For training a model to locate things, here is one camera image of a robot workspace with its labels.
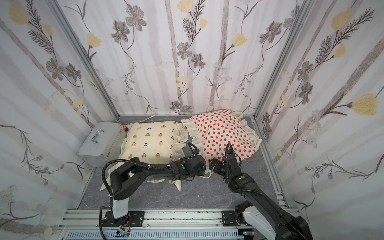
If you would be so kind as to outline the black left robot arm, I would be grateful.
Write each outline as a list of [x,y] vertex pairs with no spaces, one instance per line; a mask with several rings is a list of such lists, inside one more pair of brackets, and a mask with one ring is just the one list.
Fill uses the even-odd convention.
[[196,176],[204,176],[206,160],[199,154],[171,161],[168,164],[140,162],[139,158],[112,160],[102,168],[102,181],[106,187],[113,220],[129,213],[128,199],[147,181],[172,180],[193,181]]

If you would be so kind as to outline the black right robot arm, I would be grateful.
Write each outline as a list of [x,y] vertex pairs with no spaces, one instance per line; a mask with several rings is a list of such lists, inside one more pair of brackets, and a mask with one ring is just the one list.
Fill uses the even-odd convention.
[[230,143],[226,146],[223,161],[210,160],[209,169],[223,176],[231,192],[247,200],[238,205],[240,225],[251,225],[268,240],[313,239],[309,224],[303,217],[294,217],[285,211],[260,189],[252,177],[242,172],[241,161],[236,158]]

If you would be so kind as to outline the strawberry print ruffled pillow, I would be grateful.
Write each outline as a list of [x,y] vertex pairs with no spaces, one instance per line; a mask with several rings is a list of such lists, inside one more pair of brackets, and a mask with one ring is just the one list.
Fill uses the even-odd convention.
[[236,159],[244,160],[255,154],[262,143],[240,112],[208,112],[182,120],[182,124],[206,161],[214,158],[222,161],[228,143],[232,145]]

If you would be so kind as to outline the cream animal print pillow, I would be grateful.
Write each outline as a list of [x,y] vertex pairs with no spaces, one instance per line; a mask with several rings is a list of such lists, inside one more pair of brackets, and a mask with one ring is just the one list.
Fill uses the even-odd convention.
[[119,159],[139,158],[148,164],[168,164],[185,156],[188,131],[182,123],[167,121],[128,125]]

